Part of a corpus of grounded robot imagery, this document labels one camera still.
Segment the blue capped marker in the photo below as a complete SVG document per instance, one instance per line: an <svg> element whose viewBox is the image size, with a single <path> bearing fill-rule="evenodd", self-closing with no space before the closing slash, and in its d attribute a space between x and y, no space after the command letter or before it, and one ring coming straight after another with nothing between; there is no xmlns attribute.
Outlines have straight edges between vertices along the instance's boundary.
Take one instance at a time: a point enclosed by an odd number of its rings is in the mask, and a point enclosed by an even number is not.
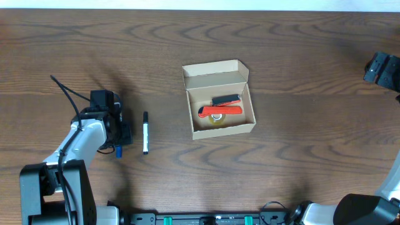
<svg viewBox="0 0 400 225"><path fill-rule="evenodd" d="M123 156L123 147L121 145L118 145L118 146L115 147L115 149L116 149L116 157L118 159L122 158L122 156Z"/></svg>

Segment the red utility knife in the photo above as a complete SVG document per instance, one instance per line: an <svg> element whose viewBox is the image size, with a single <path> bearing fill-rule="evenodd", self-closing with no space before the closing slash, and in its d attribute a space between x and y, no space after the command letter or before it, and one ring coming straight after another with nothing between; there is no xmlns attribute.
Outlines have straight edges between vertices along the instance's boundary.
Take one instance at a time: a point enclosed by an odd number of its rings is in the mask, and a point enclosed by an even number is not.
<svg viewBox="0 0 400 225"><path fill-rule="evenodd" d="M242 114L243 110L240 106L203 106L199 109L197 115L205 118L211 115L220 114Z"/></svg>

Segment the yellow tape roll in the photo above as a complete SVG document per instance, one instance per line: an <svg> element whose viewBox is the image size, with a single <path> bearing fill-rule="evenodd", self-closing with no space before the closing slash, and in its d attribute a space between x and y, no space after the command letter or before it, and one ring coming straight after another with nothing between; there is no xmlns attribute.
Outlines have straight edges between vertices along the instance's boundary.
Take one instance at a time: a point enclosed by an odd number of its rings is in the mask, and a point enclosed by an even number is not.
<svg viewBox="0 0 400 225"><path fill-rule="evenodd" d="M209 121L212 125L217 126L224 122L225 117L224 114L212 114L209 116Z"/></svg>

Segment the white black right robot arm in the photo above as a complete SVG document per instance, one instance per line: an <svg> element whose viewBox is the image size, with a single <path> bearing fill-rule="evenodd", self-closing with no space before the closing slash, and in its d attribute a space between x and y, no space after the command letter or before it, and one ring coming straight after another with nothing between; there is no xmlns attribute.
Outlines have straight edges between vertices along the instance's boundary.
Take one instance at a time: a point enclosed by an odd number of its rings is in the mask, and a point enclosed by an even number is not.
<svg viewBox="0 0 400 225"><path fill-rule="evenodd" d="M399 92L399 58L376 52L366 64L364 80ZM300 204L285 224L388 225L399 224L399 156L373 195L348 194L337 205Z"/></svg>

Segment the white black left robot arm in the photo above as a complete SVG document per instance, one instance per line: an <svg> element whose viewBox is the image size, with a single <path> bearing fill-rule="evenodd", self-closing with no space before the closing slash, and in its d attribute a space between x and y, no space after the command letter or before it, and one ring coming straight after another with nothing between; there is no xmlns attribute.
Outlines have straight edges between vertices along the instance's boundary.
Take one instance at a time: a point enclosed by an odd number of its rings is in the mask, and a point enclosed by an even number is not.
<svg viewBox="0 0 400 225"><path fill-rule="evenodd" d="M95 203L88 167L95 155L111 148L121 152L132 143L121 103L93 105L71 122L71 130L43 162L21 169L23 224L129 224L117 206Z"/></svg>

